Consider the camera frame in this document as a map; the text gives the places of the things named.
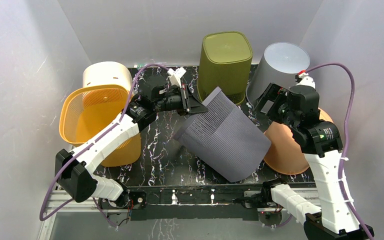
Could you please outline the yellow mesh basket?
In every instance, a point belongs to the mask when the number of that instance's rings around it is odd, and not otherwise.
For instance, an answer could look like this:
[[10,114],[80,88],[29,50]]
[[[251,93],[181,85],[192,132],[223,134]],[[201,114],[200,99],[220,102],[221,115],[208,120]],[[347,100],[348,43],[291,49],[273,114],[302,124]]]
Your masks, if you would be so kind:
[[[117,84],[82,87],[64,101],[60,120],[61,138],[79,147],[109,125],[122,111],[129,89]],[[141,135],[137,134],[116,148],[101,163],[103,167],[120,167],[134,163],[141,156]]]

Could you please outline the light grey round bucket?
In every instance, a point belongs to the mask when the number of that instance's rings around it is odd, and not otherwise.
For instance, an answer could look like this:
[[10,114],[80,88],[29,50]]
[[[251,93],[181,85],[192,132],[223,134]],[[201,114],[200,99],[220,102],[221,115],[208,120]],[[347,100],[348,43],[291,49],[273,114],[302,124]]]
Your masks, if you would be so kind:
[[254,107],[270,83],[282,87],[296,84],[295,75],[310,66],[309,54],[300,46],[289,42],[270,44],[246,88],[247,101]]

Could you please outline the orange round plastic bucket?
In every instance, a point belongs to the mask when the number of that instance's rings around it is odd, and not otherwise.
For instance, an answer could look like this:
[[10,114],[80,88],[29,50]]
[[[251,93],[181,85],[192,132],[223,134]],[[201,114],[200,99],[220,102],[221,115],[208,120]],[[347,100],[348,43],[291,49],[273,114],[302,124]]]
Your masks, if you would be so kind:
[[310,167],[288,126],[272,122],[264,135],[271,141],[264,157],[271,169],[284,175],[297,175]]

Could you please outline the grey mesh basket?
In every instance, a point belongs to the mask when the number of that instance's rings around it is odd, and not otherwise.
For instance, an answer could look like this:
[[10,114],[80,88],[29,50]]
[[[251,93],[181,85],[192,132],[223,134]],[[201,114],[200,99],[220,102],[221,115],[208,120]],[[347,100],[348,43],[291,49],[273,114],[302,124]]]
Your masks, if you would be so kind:
[[271,141],[219,87],[202,103],[208,111],[188,117],[173,139],[229,182],[246,179]]

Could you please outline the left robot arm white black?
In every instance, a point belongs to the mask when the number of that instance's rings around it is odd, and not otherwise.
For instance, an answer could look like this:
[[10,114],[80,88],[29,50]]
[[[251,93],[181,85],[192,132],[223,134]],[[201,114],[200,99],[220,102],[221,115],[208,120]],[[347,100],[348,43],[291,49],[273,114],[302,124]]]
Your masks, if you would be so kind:
[[110,200],[117,208],[124,208],[130,200],[129,189],[94,172],[119,146],[153,123],[159,112],[169,111],[187,116],[206,113],[208,108],[177,77],[171,84],[164,79],[150,80],[141,92],[131,97],[122,112],[91,139],[70,152],[62,149],[56,154],[54,180],[77,203],[101,198]]

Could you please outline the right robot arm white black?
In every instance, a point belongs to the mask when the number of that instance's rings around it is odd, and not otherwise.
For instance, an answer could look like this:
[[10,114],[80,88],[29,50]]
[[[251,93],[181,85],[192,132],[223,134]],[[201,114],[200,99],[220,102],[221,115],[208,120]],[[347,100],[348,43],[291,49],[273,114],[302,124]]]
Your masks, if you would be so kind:
[[320,119],[320,96],[314,87],[284,88],[268,85],[257,110],[272,102],[267,117],[289,127],[312,171],[320,204],[296,193],[284,180],[262,184],[258,193],[236,198],[235,203],[283,207],[303,225],[309,240],[371,240],[374,230],[359,220],[344,173],[344,147],[337,126]]

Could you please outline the olive green mesh basket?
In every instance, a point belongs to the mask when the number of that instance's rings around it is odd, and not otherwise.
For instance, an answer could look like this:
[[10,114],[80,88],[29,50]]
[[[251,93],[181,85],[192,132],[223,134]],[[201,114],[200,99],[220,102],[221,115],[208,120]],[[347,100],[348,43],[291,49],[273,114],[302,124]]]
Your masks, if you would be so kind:
[[197,94],[203,101],[217,87],[237,106],[246,97],[253,50],[239,31],[206,35],[202,40]]

